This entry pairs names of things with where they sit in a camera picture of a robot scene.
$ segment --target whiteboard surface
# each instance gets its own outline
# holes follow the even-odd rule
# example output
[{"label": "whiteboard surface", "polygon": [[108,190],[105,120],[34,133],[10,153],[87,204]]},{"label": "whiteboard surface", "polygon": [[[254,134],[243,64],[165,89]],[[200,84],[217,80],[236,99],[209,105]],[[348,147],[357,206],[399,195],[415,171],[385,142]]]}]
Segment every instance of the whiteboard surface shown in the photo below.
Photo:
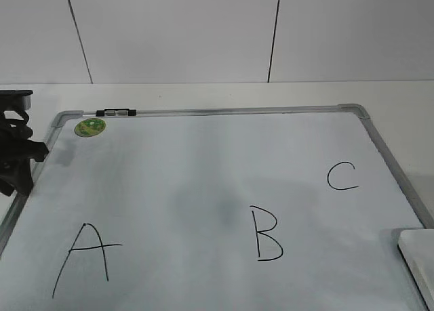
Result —
[{"label": "whiteboard surface", "polygon": [[[423,310],[397,228],[421,227],[351,113],[63,128],[0,261],[2,310]],[[327,173],[341,162],[330,181]],[[252,207],[278,219],[258,262]],[[259,210],[258,229],[273,226]],[[106,247],[72,251],[83,223]],[[279,255],[259,236],[262,258]],[[99,245],[86,226],[75,247]]]}]

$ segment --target white wall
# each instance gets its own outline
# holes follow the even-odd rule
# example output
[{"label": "white wall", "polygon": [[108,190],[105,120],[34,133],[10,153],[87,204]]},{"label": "white wall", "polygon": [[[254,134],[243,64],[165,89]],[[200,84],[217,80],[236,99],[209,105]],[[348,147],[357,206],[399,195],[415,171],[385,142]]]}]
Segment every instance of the white wall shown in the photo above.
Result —
[{"label": "white wall", "polygon": [[271,81],[434,79],[434,0],[281,0]]},{"label": "white wall", "polygon": [[89,83],[67,0],[0,0],[0,83]]},{"label": "white wall", "polygon": [[[265,82],[277,0],[71,0],[95,83]],[[0,0],[0,83],[89,83],[67,0]],[[281,0],[271,81],[434,79],[433,0]]]},{"label": "white wall", "polygon": [[277,0],[71,0],[95,83],[267,81]]}]

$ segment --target green magnet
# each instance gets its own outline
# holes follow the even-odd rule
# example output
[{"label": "green magnet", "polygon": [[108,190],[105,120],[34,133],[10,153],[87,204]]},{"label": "green magnet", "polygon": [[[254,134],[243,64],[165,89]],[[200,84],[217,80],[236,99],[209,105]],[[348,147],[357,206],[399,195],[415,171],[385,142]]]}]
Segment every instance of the green magnet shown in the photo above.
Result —
[{"label": "green magnet", "polygon": [[106,129],[106,123],[99,118],[90,118],[80,121],[75,126],[75,133],[80,137],[93,137],[99,135]]}]

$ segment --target black marker writing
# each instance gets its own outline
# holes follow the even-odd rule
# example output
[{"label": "black marker writing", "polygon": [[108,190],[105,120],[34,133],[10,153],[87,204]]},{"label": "black marker writing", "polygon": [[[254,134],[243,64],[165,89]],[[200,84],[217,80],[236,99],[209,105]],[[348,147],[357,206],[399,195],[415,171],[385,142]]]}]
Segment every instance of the black marker writing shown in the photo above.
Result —
[{"label": "black marker writing", "polygon": [[338,164],[333,165],[333,167],[332,167],[332,168],[328,171],[328,173],[327,173],[327,183],[328,183],[328,185],[329,185],[331,188],[333,188],[334,190],[350,190],[350,189],[358,188],[359,186],[352,186],[352,187],[346,187],[346,188],[337,188],[337,187],[333,186],[333,185],[330,183],[330,174],[331,174],[331,172],[333,171],[333,169],[334,169],[335,167],[337,167],[337,166],[339,166],[339,165],[342,165],[342,164],[349,164],[349,165],[351,165],[351,166],[353,167],[353,170],[355,170],[355,166],[354,166],[354,164],[352,164],[351,162],[339,162]]},{"label": "black marker writing", "polygon": [[[257,206],[253,206],[253,205],[251,205],[250,207],[251,207],[251,208],[255,208],[255,209],[259,210],[259,211],[263,211],[263,212],[265,212],[265,213],[268,213],[269,215],[273,216],[273,218],[274,218],[274,220],[275,220],[274,225],[271,226],[270,228],[267,228],[266,230],[258,230],[258,224],[256,223],[255,212],[252,211],[253,223],[254,223],[254,225],[255,225],[256,248],[258,249],[258,261],[259,261],[259,262],[270,262],[270,261],[272,261],[272,260],[279,259],[279,258],[283,255],[283,247],[280,245],[280,243],[277,242],[276,239],[274,239],[272,236],[270,236],[270,235],[268,235],[267,233],[265,233],[265,232],[270,232],[270,231],[272,231],[272,230],[275,229],[275,227],[277,226],[277,218],[276,218],[276,217],[275,217],[271,212],[267,211],[266,209],[263,209],[263,208],[260,208],[260,207],[257,207]],[[261,258],[260,258],[260,243],[259,243],[259,235],[265,236],[265,237],[267,237],[267,238],[273,240],[273,241],[274,241],[274,242],[279,246],[279,248],[280,248],[280,254],[279,254],[277,257],[269,258],[269,259],[261,259]]]},{"label": "black marker writing", "polygon": [[[85,228],[85,226],[90,226],[92,227],[92,229],[95,231],[96,235],[98,236],[98,240],[100,241],[100,245],[96,245],[94,247],[86,247],[86,248],[74,248],[75,243],[77,242],[81,231],[83,231],[83,229]],[[56,292],[56,288],[57,288],[57,284],[59,283],[59,279],[60,279],[60,275],[62,275],[63,269],[65,268],[66,262],[68,261],[69,256],[71,255],[71,252],[73,251],[83,251],[83,250],[92,250],[92,249],[101,249],[102,250],[102,256],[104,258],[104,269],[105,269],[105,273],[106,273],[106,279],[107,281],[109,281],[109,272],[107,271],[107,258],[106,258],[106,251],[105,251],[105,247],[114,247],[114,246],[119,246],[120,244],[111,244],[111,245],[104,245],[102,244],[102,239],[100,236],[100,233],[98,232],[98,230],[96,229],[96,227],[93,224],[90,223],[83,223],[83,225],[80,227],[80,231],[77,233],[75,240],[73,242],[73,245],[71,245],[71,248],[68,250],[68,254],[66,255],[65,260],[63,261],[63,265],[59,271],[59,275],[57,276],[56,279],[56,284],[54,285],[53,288],[53,293],[52,293],[52,298],[54,299],[54,294]]]}]

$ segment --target gray plastic corner piece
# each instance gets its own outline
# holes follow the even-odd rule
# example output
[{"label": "gray plastic corner piece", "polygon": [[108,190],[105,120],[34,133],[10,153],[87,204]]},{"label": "gray plastic corner piece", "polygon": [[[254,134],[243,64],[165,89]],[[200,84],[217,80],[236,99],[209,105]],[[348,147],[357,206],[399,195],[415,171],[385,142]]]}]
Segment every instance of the gray plastic corner piece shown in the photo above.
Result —
[{"label": "gray plastic corner piece", "polygon": [[71,119],[78,119],[83,116],[82,110],[68,110],[59,112],[52,122],[53,128],[63,127],[64,124]]},{"label": "gray plastic corner piece", "polygon": [[338,107],[345,112],[352,112],[360,119],[370,119],[370,115],[366,111],[365,107],[357,103],[338,104]]}]

